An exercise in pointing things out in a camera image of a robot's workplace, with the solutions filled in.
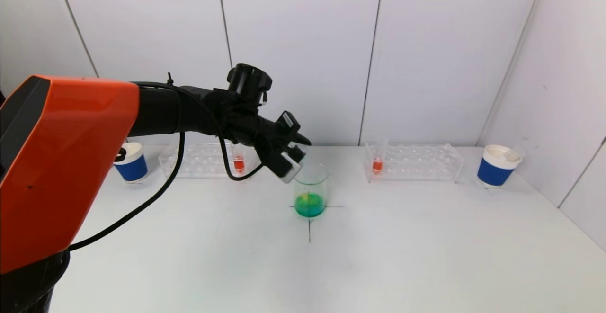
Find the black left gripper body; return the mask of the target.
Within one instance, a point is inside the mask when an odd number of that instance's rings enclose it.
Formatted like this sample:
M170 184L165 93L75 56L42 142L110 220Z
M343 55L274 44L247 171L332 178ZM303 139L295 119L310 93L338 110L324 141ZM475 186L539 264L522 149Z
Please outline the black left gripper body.
M284 148L292 141L296 141L300 124L294 116L283 111L276 121L263 116L257 116L256 147L257 148Z

